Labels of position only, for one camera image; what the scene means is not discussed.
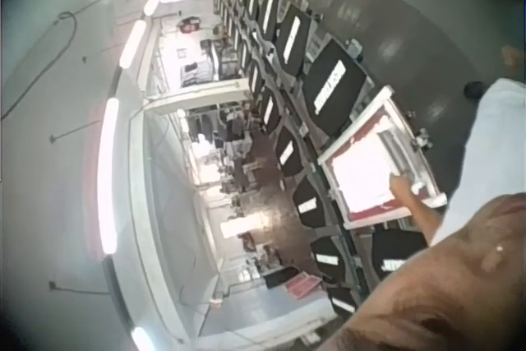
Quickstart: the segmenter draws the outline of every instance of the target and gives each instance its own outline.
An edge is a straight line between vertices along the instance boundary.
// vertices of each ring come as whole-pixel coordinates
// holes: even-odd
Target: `black shoe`
[[[467,99],[479,101],[486,93],[487,85],[481,81],[470,81],[464,85],[464,96]]]

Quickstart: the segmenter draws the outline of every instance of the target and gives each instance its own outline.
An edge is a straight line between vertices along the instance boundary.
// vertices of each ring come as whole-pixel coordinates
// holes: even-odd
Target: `screen printing frame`
[[[386,210],[377,215],[370,215],[366,218],[353,219],[353,213],[350,212],[348,205],[344,199],[344,194],[339,189],[339,184],[330,162],[345,145],[352,144],[353,137],[361,131],[361,129],[383,109],[390,118],[390,121],[396,127],[397,132],[404,135],[404,139],[412,141],[414,134],[411,127],[408,125],[402,113],[399,111],[395,102],[392,100],[394,90],[390,86],[385,86],[381,89],[379,94],[372,100],[371,103],[363,110],[363,112],[356,118],[356,120],[342,133],[342,135],[329,146],[318,158],[318,164],[321,166],[329,185],[331,194],[336,200],[338,207],[344,217],[344,227],[346,229],[357,229],[375,224],[381,224],[387,221],[402,219],[410,215],[407,208],[399,206],[392,210]],[[405,159],[409,162],[411,169],[418,170],[418,176],[424,182],[429,197],[423,198],[422,202],[431,207],[437,208],[447,204],[447,197],[441,193],[436,185],[435,179],[432,175],[431,169],[427,163],[421,150],[404,150]]]

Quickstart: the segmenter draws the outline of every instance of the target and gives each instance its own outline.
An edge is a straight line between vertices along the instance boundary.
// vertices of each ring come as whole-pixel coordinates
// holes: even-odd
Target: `worker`
[[[523,55],[503,48],[507,66]],[[372,292],[320,351],[526,349],[526,89],[479,85],[457,190],[444,218],[391,176],[429,248]]]

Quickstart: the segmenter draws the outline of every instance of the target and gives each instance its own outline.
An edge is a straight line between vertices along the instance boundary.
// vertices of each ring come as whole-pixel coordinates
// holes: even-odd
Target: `brown floor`
[[[311,257],[307,230],[298,218],[292,198],[279,187],[281,172],[267,136],[256,133],[251,158],[264,166],[254,171],[259,191],[242,199],[243,210],[246,215],[258,213],[268,219],[261,229],[251,231],[256,244],[271,243],[279,251],[284,265],[319,274]]]

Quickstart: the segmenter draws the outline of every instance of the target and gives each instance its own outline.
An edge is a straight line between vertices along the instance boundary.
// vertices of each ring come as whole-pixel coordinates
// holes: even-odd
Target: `white shirt sleeve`
[[[526,89],[508,79],[482,97],[460,182],[432,245],[465,226],[491,199],[526,192]]]

